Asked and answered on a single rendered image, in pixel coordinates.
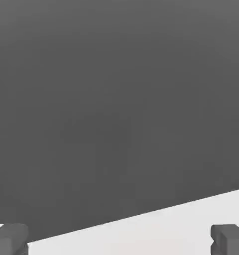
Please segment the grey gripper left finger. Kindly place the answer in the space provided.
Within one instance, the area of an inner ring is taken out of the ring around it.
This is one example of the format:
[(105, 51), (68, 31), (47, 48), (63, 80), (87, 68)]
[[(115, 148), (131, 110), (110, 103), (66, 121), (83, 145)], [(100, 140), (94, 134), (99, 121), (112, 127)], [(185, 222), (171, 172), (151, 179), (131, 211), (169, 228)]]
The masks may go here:
[(0, 227), (0, 255), (29, 255), (28, 226), (14, 223)]

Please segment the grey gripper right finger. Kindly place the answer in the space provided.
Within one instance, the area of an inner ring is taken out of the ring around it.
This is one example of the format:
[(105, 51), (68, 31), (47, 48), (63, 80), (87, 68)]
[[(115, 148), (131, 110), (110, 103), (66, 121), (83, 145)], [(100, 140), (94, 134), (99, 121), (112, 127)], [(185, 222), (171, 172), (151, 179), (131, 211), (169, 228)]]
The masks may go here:
[(239, 255), (239, 227), (235, 224), (211, 226), (211, 255)]

